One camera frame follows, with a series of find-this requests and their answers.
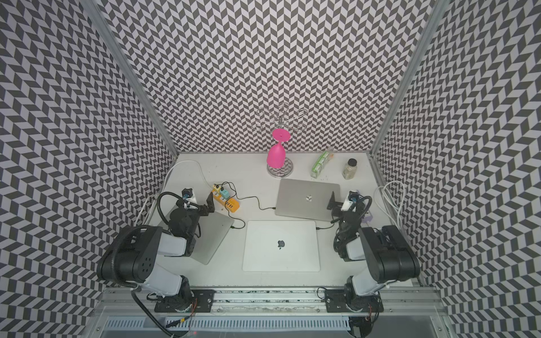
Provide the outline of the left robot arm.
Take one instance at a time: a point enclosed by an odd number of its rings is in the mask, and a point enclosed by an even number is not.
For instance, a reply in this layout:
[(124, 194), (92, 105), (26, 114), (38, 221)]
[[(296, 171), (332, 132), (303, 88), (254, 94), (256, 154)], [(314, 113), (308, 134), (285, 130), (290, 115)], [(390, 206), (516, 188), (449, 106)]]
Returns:
[(97, 265), (100, 280), (147, 291), (163, 303), (184, 309), (194, 305), (185, 276), (160, 266), (158, 256), (189, 257), (202, 235), (200, 218), (215, 211), (213, 194), (199, 205), (191, 188), (182, 194), (162, 192), (156, 198), (156, 212), (164, 226), (138, 225), (120, 231)]

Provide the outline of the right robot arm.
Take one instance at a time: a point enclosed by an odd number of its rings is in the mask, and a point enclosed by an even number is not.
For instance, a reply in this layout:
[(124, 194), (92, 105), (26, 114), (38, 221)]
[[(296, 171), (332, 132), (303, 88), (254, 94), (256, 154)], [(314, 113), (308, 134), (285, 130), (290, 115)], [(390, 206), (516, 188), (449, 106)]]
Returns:
[(346, 262), (362, 261), (367, 269), (350, 276), (344, 287), (345, 304), (352, 311), (374, 306), (377, 293), (389, 284), (420, 276), (421, 264), (404, 235), (395, 225), (363, 226), (372, 198), (350, 191), (339, 202), (331, 194), (327, 209), (338, 229), (333, 249)]

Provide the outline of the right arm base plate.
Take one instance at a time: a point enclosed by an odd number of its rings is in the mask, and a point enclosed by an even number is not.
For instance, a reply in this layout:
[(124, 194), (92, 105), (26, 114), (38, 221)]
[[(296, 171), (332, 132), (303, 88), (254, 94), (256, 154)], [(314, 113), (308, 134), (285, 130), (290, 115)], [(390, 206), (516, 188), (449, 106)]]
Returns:
[(382, 313), (383, 301), (378, 294), (357, 296), (344, 290), (324, 290), (323, 301), (328, 313)]

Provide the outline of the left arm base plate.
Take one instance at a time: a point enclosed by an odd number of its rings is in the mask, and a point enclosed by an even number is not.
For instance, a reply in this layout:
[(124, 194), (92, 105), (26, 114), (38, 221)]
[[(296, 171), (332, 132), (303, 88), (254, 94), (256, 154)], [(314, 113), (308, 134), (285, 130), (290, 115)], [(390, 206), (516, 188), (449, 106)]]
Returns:
[(156, 313), (210, 313), (214, 303), (215, 290), (192, 290), (186, 296), (181, 294), (159, 297), (154, 311)]

